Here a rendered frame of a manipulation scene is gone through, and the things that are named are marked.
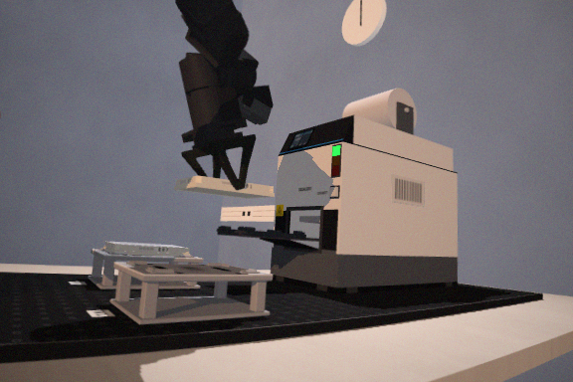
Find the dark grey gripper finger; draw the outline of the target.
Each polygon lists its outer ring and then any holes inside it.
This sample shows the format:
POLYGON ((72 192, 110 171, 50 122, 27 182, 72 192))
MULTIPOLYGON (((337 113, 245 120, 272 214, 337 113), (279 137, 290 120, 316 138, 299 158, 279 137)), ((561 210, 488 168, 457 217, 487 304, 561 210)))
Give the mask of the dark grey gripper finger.
POLYGON ((216 140, 208 143, 217 161, 219 162, 229 181, 236 190, 245 188, 248 167, 254 149, 255 141, 256 141, 256 135, 251 134, 246 136, 238 136, 222 140, 216 140), (235 172, 233 171, 233 168, 226 154, 226 150, 237 147, 243 148, 239 179, 237 178, 235 172))
POLYGON ((192 169, 198 174, 198 176, 206 176, 206 173, 196 160, 197 157, 212 155, 213 156, 213 178, 220 178, 221 175, 221 166, 218 163, 217 159, 215 158, 214 154, 212 153, 209 146, 200 147, 192 150, 187 150, 181 152, 182 157, 187 161, 187 163, 192 167, 192 169))

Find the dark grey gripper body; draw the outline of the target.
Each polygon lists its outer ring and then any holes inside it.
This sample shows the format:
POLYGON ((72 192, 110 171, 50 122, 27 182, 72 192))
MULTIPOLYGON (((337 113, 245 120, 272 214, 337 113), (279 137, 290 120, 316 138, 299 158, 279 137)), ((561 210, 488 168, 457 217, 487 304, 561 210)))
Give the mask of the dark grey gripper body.
POLYGON ((181 135, 183 143, 194 141, 193 149, 209 146, 208 143, 212 141, 243 136, 243 132, 235 133, 234 130, 247 127, 245 117, 225 121, 220 119, 214 89, 222 88, 211 86, 186 96, 193 129, 181 135))

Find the white multiwell plate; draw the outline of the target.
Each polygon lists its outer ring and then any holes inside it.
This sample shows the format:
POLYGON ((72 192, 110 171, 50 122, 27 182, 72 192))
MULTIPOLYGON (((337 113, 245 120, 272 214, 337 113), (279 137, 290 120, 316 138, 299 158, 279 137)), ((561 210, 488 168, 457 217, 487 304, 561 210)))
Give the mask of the white multiwell plate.
POLYGON ((179 257, 180 255, 190 255, 189 248, 174 245, 133 245, 124 242, 105 242, 105 247, 103 248, 107 252, 123 252, 128 255, 136 256, 179 257))

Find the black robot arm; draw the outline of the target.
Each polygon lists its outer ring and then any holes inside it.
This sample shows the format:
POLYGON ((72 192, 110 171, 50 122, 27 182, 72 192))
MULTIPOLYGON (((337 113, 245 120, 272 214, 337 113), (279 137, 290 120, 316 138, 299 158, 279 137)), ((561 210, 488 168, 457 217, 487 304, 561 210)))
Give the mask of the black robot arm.
POLYGON ((186 95, 221 86, 214 89, 221 121, 245 117, 253 124, 267 123, 273 108, 270 87, 254 87, 259 62, 244 50, 249 30, 233 0, 175 3, 189 28, 185 39, 199 52, 186 53, 179 62, 186 95))

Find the white roll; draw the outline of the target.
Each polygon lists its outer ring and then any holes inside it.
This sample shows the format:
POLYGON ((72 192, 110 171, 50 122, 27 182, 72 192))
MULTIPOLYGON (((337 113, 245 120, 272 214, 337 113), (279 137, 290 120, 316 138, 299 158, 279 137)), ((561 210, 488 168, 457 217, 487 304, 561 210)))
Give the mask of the white roll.
POLYGON ((417 122, 417 112, 411 96, 403 89, 373 95, 348 104, 342 118, 358 115, 366 119, 396 128, 396 102, 402 102, 414 108, 414 128, 417 122))

